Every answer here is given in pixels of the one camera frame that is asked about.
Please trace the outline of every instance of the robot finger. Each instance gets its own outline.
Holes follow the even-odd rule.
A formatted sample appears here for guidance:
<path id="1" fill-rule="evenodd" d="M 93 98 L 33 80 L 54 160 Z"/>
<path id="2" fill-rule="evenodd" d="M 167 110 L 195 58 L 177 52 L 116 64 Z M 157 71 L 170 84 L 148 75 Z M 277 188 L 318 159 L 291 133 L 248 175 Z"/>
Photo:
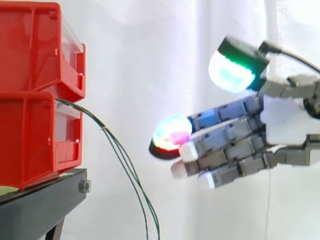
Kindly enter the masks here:
<path id="1" fill-rule="evenodd" d="M 232 166 L 251 156 L 262 154 L 270 147 L 266 141 L 265 133 L 259 132 L 224 148 L 210 151 L 195 161 L 184 162 L 180 160 L 172 165 L 171 173 L 174 178 L 184 178 L 222 166 Z"/>
<path id="2" fill-rule="evenodd" d="M 193 114 L 189 116 L 188 119 L 192 124 L 192 133 L 194 134 L 200 130 L 213 127 L 229 120 L 261 113 L 263 107 L 263 97 L 255 94 L 224 106 Z"/>
<path id="3" fill-rule="evenodd" d="M 183 143 L 179 154 L 184 162 L 193 162 L 209 152 L 226 148 L 253 134 L 265 131 L 260 114 L 248 115 Z"/>
<path id="4" fill-rule="evenodd" d="M 199 187 L 205 190 L 215 189 L 234 180 L 248 175 L 256 174 L 261 170 L 269 169 L 269 152 L 247 157 L 239 162 L 224 165 L 214 170 L 205 170 L 198 175 Z"/>

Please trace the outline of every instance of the green wire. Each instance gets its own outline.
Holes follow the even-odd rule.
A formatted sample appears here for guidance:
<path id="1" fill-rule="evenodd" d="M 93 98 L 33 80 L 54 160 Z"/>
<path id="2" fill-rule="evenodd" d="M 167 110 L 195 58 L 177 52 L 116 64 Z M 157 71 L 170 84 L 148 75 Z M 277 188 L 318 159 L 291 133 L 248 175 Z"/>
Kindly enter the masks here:
<path id="1" fill-rule="evenodd" d="M 81 107 L 81 106 L 79 106 L 79 105 L 77 105 L 77 104 L 74 104 L 74 103 L 72 103 L 72 102 L 69 102 L 69 101 L 66 101 L 66 100 L 60 100 L 60 102 L 64 102 L 64 104 L 69 105 L 69 106 L 71 106 L 71 107 L 74 107 L 74 108 L 76 108 L 76 109 L 84 112 L 84 113 L 87 114 L 90 118 L 92 118 L 104 131 L 107 131 L 107 133 L 111 136 L 112 140 L 116 143 L 116 146 L 117 146 L 118 150 L 120 151 L 121 156 L 123 157 L 126 166 L 129 168 L 129 171 L 130 171 L 130 173 L 133 175 L 134 180 L 137 182 L 138 186 L 140 187 L 141 191 L 143 192 L 144 198 L 145 198 L 145 200 L 146 200 L 146 202 L 147 202 L 147 204 L 148 204 L 148 207 L 149 207 L 149 209 L 150 209 L 151 215 L 152 215 L 152 217 L 153 217 L 154 223 L 155 223 L 156 228 L 157 228 L 158 239 L 160 239 L 160 226 L 159 226 L 158 216 L 157 216 L 157 214 L 156 214 L 156 212 L 155 212 L 155 210 L 154 210 L 153 205 L 151 204 L 148 196 L 146 195 L 146 193 L 145 193 L 145 191 L 144 191 L 144 189 L 143 189 L 143 187 L 142 187 L 142 185 L 141 185 L 141 183 L 140 183 L 140 180 L 139 180 L 139 178 L 138 178 L 138 174 L 136 173 L 135 167 L 133 166 L 133 163 L 132 163 L 132 161 L 131 161 L 128 153 L 127 153 L 126 150 L 124 149 L 124 147 L 119 143 L 119 141 L 118 141 L 117 138 L 111 133 L 111 131 L 106 128 L 105 124 L 104 124 L 101 120 L 99 120 L 93 113 L 91 113 L 91 112 L 88 111 L 87 109 L 85 109 L 85 108 L 83 108 L 83 107 Z M 121 149 L 120 149 L 119 147 L 121 147 L 121 149 L 124 151 L 125 155 L 127 156 L 128 160 L 129 160 L 129 162 L 130 162 L 130 165 L 131 165 L 131 167 L 133 168 L 133 171 L 132 171 L 131 168 L 128 166 L 128 163 L 127 163 L 127 161 L 126 161 L 126 159 L 125 159 L 125 157 L 124 157 L 124 155 L 123 155 L 123 153 L 122 153 L 122 151 L 121 151 Z"/>
<path id="2" fill-rule="evenodd" d="M 157 216 L 156 211 L 155 211 L 155 209 L 154 209 L 154 207 L 153 207 L 150 199 L 148 198 L 148 196 L 147 196 L 147 194 L 146 194 L 146 192 L 145 192 L 145 190 L 144 190 L 144 188 L 143 188 L 143 186 L 142 186 L 142 184 L 141 184 L 141 182 L 140 182 L 140 179 L 139 179 L 139 177 L 138 177 L 138 174 L 137 174 L 137 172 L 136 172 L 136 169 L 135 169 L 135 167 L 134 167 L 134 165 L 133 165 L 133 162 L 132 162 L 131 158 L 129 157 L 127 151 L 124 149 L 124 147 L 123 147 L 123 146 L 121 145 L 121 143 L 118 141 L 118 139 L 112 134 L 112 132 L 111 132 L 109 129 L 106 128 L 105 124 L 104 124 L 101 120 L 99 120 L 93 113 L 91 113 L 90 111 L 88 111 L 88 110 L 85 109 L 84 107 L 79 106 L 79 105 L 77 105 L 77 104 L 75 104 L 75 103 L 73 103 L 73 102 L 70 102 L 70 101 L 67 101 L 67 100 L 63 100 L 63 99 L 57 99 L 57 101 L 59 101 L 59 102 L 65 104 L 65 105 L 68 105 L 68 106 L 70 106 L 70 107 L 73 107 L 73 108 L 75 108 L 75 109 L 77 109 L 77 110 L 85 113 L 85 114 L 88 115 L 91 119 L 93 119 L 93 120 L 99 125 L 99 127 L 103 130 L 103 133 L 105 134 L 106 138 L 108 139 L 108 141 L 109 141 L 109 143 L 110 143 L 110 145 L 111 145 L 114 153 L 116 154 L 118 160 L 120 161 L 120 164 L 121 164 L 122 168 L 124 169 L 127 177 L 129 178 L 131 185 L 133 186 L 133 189 L 134 189 L 134 191 L 135 191 L 135 194 L 137 195 L 139 204 L 140 204 L 141 209 L 142 209 L 143 217 L 144 217 L 146 239 L 147 239 L 147 240 L 149 239 L 149 231 L 148 231 L 148 222 L 147 222 L 146 211 L 145 211 L 145 208 L 144 208 L 143 203 L 142 203 L 142 201 L 141 201 L 141 198 L 140 198 L 140 196 L 139 196 L 138 190 L 137 190 L 137 188 L 136 188 L 133 180 L 131 179 L 131 177 L 130 177 L 130 175 L 129 175 L 129 173 L 128 173 L 128 170 L 125 168 L 125 165 L 126 165 L 127 168 L 129 169 L 129 172 L 131 173 L 131 175 L 133 176 L 135 182 L 138 184 L 140 190 L 142 191 L 142 194 L 143 194 L 144 199 L 145 199 L 145 201 L 146 201 L 146 203 L 147 203 L 147 205 L 148 205 L 148 208 L 149 208 L 150 213 L 151 213 L 151 215 L 152 215 L 154 224 L 155 224 L 155 226 L 156 226 L 156 231 L 157 231 L 158 240 L 160 240 L 160 225 L 159 225 L 158 216 Z M 117 153 L 117 150 L 116 150 L 114 144 L 112 143 L 111 139 L 114 141 L 117 149 L 119 150 L 119 152 L 120 152 L 120 154 L 121 154 L 121 156 L 122 156 L 122 158 L 123 158 L 123 160 L 124 160 L 124 162 L 125 162 L 125 165 L 124 165 L 123 161 L 121 160 L 119 154 Z M 132 169 L 129 167 L 129 164 L 128 164 L 128 162 L 127 162 L 127 160 L 126 160 L 126 158 L 125 158 L 124 155 L 125 155 L 126 158 L 128 159 L 128 161 L 129 161 L 130 166 L 131 166 Z"/>

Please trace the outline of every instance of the clear plastic window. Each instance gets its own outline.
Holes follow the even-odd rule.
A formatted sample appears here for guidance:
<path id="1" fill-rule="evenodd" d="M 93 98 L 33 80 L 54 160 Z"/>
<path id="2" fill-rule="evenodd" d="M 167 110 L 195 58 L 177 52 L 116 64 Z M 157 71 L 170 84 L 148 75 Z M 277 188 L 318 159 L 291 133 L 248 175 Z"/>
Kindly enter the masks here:
<path id="1" fill-rule="evenodd" d="M 72 107 L 55 102 L 55 141 L 75 142 L 74 124 L 80 119 L 80 112 Z"/>
<path id="2" fill-rule="evenodd" d="M 62 53 L 65 60 L 77 70 L 77 53 L 83 53 L 84 47 L 62 16 Z"/>

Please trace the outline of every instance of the red plastic bin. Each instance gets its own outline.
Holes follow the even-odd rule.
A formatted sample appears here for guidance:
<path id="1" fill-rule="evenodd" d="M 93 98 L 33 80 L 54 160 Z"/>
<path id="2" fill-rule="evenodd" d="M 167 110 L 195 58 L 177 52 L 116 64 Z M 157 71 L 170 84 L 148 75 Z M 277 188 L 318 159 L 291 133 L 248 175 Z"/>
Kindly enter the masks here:
<path id="1" fill-rule="evenodd" d="M 83 114 L 49 92 L 0 92 L 0 186 L 25 189 L 82 162 Z"/>
<path id="2" fill-rule="evenodd" d="M 85 97 L 86 48 L 54 2 L 0 1 L 0 92 Z"/>

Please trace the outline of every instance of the black cable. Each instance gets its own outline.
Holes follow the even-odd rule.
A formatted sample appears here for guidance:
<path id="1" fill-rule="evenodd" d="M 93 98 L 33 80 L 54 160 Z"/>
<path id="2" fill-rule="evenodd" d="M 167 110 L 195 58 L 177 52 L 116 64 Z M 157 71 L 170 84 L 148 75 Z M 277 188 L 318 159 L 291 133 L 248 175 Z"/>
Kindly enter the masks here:
<path id="1" fill-rule="evenodd" d="M 139 201 L 139 204 L 141 206 L 142 213 L 143 213 L 145 231 L 146 231 L 146 239 L 147 240 L 149 239 L 148 221 L 147 221 L 146 211 L 145 211 L 145 208 L 144 208 L 143 203 L 141 201 L 141 198 L 139 196 L 138 190 L 137 190 L 133 180 L 131 179 L 131 177 L 130 177 L 130 175 L 128 173 L 128 170 L 125 168 L 125 165 L 129 169 L 129 172 L 131 173 L 131 175 L 133 176 L 135 182 L 138 184 L 140 190 L 142 191 L 142 194 L 143 194 L 144 199 L 145 199 L 145 201 L 146 201 L 146 203 L 148 205 L 148 208 L 149 208 L 150 213 L 152 215 L 154 224 L 156 226 L 158 240 L 160 240 L 160 224 L 159 224 L 158 216 L 157 216 L 156 211 L 155 211 L 150 199 L 148 198 L 148 196 L 147 196 L 147 194 L 146 194 L 146 192 L 145 192 L 145 190 L 144 190 L 144 188 L 143 188 L 143 186 L 142 186 L 142 184 L 140 182 L 140 179 L 139 179 L 138 174 L 137 174 L 137 172 L 135 170 L 133 162 L 132 162 L 131 158 L 129 157 L 127 151 L 120 144 L 120 142 L 117 140 L 117 138 L 112 134 L 112 132 L 109 129 L 106 128 L 105 124 L 101 120 L 99 120 L 93 113 L 91 113 L 90 111 L 88 111 L 84 107 L 79 106 L 79 105 L 77 105 L 77 104 L 75 104 L 73 102 L 70 102 L 70 101 L 67 101 L 67 100 L 63 100 L 63 99 L 57 99 L 57 101 L 59 101 L 62 104 L 68 105 L 70 107 L 73 107 L 73 108 L 85 113 L 87 116 L 89 116 L 91 119 L 93 119 L 99 125 L 99 127 L 103 130 L 103 133 L 105 134 L 106 138 L 108 139 L 108 141 L 109 141 L 114 153 L 116 154 L 116 156 L 117 156 L 122 168 L 124 169 L 127 177 L 129 178 L 129 181 L 130 181 L 131 185 L 133 186 L 133 189 L 134 189 L 134 191 L 135 191 L 135 193 L 137 195 L 137 198 L 138 198 L 138 201 Z M 115 143 L 118 151 L 120 152 L 123 160 L 120 158 L 119 154 L 117 153 L 117 150 L 116 150 L 114 144 L 112 143 L 111 139 L 114 141 L 114 143 Z"/>
<path id="2" fill-rule="evenodd" d="M 312 62 L 304 59 L 303 57 L 301 57 L 293 52 L 290 52 L 288 50 L 284 50 L 284 49 L 281 50 L 281 54 L 289 56 L 289 57 L 305 64 L 306 66 L 308 66 L 309 68 L 313 69 L 314 71 L 316 71 L 317 73 L 320 74 L 320 68 L 318 66 L 316 66 L 315 64 L 313 64 Z"/>
<path id="3" fill-rule="evenodd" d="M 303 63 L 304 65 L 308 66 L 309 68 L 311 68 L 312 70 L 316 71 L 317 73 L 320 74 L 320 68 L 318 66 L 316 66 L 315 64 L 313 64 L 312 62 L 304 59 L 303 57 L 299 56 L 298 54 L 295 54 L 291 51 L 285 50 L 277 45 L 275 45 L 272 42 L 269 42 L 267 40 L 263 41 L 263 43 L 259 46 L 258 48 L 259 52 L 262 52 L 264 54 L 267 53 L 273 53 L 273 54 L 283 54 L 286 55 L 288 57 L 291 57 L 295 60 L 297 60 L 300 63 Z"/>

